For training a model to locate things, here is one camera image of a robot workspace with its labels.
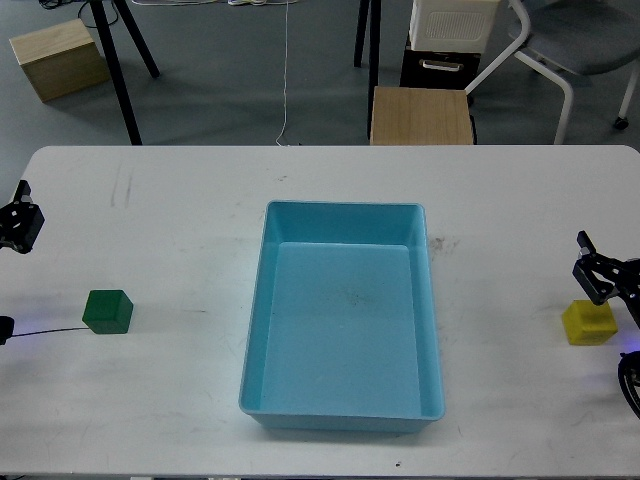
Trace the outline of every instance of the black cable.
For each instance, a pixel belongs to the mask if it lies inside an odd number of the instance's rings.
[[[80,7],[80,10],[78,10],[78,18],[82,20],[82,10],[84,10],[84,7],[87,6],[87,4],[89,3],[89,0],[87,0],[86,2],[84,2],[82,4],[82,6]],[[113,4],[113,0],[111,0],[111,8],[113,8],[113,11],[116,14],[116,19],[112,22],[109,22],[109,26],[113,25],[114,23],[116,23],[118,20],[120,20],[120,15],[118,14],[118,9],[116,9],[116,6]],[[86,23],[84,24],[85,27],[87,28],[98,28],[95,25],[87,25]]]
[[[70,330],[89,330],[89,327],[76,327],[76,328],[57,328],[55,330],[42,330],[40,332],[31,332],[31,333],[19,333],[18,335],[11,335],[11,337],[27,337],[29,335],[39,335],[41,333],[51,333],[51,332],[68,332]]]
[[[64,5],[69,5],[70,3],[74,3],[78,1],[79,0],[38,0],[38,2],[40,3],[40,6],[45,10],[53,10],[54,8],[62,7]],[[85,0],[85,2],[80,7],[80,10],[78,10],[78,18],[81,20],[82,20],[82,11],[84,10],[84,7],[86,7],[88,3],[89,3],[89,0]],[[113,25],[118,20],[120,20],[120,15],[118,14],[118,10],[116,9],[116,6],[113,4],[113,0],[111,0],[111,8],[113,8],[113,11],[116,14],[116,19],[110,22],[109,26]],[[87,25],[86,23],[85,23],[85,27],[97,28],[95,25]]]
[[[63,5],[69,5],[76,0],[38,0],[40,6],[45,10],[53,10],[54,8],[62,7]]]

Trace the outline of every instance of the yellow cube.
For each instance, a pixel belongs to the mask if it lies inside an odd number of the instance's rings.
[[[105,61],[82,20],[14,37],[10,42],[43,102],[109,79]]]
[[[602,345],[618,331],[608,303],[574,300],[562,314],[562,323],[571,345]]]

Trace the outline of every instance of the drawer handle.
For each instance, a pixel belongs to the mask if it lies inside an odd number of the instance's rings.
[[[442,72],[459,72],[464,68],[461,63],[435,62],[432,60],[420,60],[418,65],[427,70],[440,70]]]

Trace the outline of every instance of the chair leg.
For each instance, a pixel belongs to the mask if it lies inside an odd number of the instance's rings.
[[[129,35],[131,35],[133,42],[138,48],[138,52],[140,52],[142,60],[144,60],[149,73],[153,78],[158,78],[160,76],[160,71],[158,70],[156,62],[151,56],[151,52],[149,51],[149,48],[147,47],[147,44],[142,37],[142,33],[140,33],[140,29],[138,28],[133,15],[131,15],[131,10],[129,10],[129,7],[127,6],[127,0],[113,0],[113,4],[118,9],[118,12],[120,12],[122,21],[127,27],[127,30],[129,30]]]
[[[551,80],[553,83],[562,88],[564,92],[564,103],[562,104],[562,112],[560,113],[560,121],[558,122],[558,129],[556,130],[556,138],[554,145],[562,145],[564,137],[567,131],[567,124],[569,123],[569,114],[571,113],[571,106],[573,105],[573,88],[569,82],[567,82],[560,75],[550,70],[545,65],[536,62],[531,57],[528,57],[522,52],[516,52],[514,56],[525,65],[533,68],[536,72]]]
[[[122,75],[122,68],[120,67],[116,47],[113,44],[113,38],[111,37],[111,31],[109,30],[109,23],[107,21],[107,14],[104,11],[104,6],[101,1],[92,1],[89,2],[89,5],[91,6],[91,12],[93,13],[93,18],[96,22],[98,36],[102,43],[102,49],[107,60],[107,66],[109,67],[113,86],[116,89],[116,96],[120,103],[120,110],[122,110],[122,116],[124,117],[124,123],[127,127],[127,132],[129,133],[131,145],[142,145],[142,139],[140,138],[140,132],[138,131],[138,124],[136,123],[136,117],[133,113],[129,93],[127,92],[127,85],[125,84],[124,76]]]
[[[356,48],[353,54],[353,66],[362,67],[362,51],[364,50],[364,35],[367,31],[367,18],[369,17],[369,2],[371,0],[360,0],[358,10],[358,30],[356,31]]]
[[[522,2],[520,0],[509,0],[509,5],[513,7],[513,10],[518,15],[520,24],[522,25],[520,35],[518,35],[518,37],[500,53],[500,55],[498,55],[489,65],[485,67],[484,70],[482,70],[482,72],[480,72],[480,74],[476,78],[471,81],[469,85],[467,85],[467,88],[464,89],[467,95],[473,92],[478,85],[484,82],[486,78],[491,75],[500,65],[502,65],[507,58],[509,58],[518,49],[520,49],[529,37],[529,32],[531,32],[531,21],[529,20],[529,15],[522,5]]]
[[[629,84],[627,85],[627,91],[624,93],[624,98],[622,99],[622,106],[620,107],[620,112],[618,113],[619,119],[626,119],[627,110],[629,109],[629,104],[631,103],[631,97],[633,96],[633,91],[636,88],[636,84],[638,83],[638,76],[640,76],[640,60],[636,60],[633,62],[633,70],[631,71],[631,78],[629,79]]]

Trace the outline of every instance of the green cube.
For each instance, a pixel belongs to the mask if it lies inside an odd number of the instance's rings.
[[[127,333],[133,303],[122,290],[91,290],[82,321],[93,333]]]

